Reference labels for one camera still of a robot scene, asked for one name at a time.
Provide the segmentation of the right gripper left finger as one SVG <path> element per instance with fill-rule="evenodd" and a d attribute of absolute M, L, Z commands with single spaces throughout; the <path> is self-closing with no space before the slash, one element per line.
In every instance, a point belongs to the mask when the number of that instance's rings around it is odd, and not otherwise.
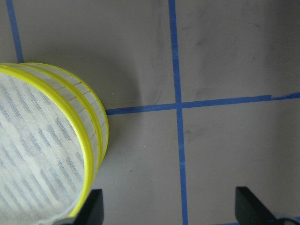
<path fill-rule="evenodd" d="M 102 225 L 104 202 L 101 189 L 91 190 L 88 198 L 75 217 L 58 221 L 59 225 Z"/>

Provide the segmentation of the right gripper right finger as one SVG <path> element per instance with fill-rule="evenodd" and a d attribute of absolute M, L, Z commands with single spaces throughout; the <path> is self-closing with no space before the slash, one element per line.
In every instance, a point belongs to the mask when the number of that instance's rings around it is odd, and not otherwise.
<path fill-rule="evenodd" d="M 276 217 L 248 187 L 235 189 L 235 217 L 240 225 L 298 225 L 294 218 Z"/>

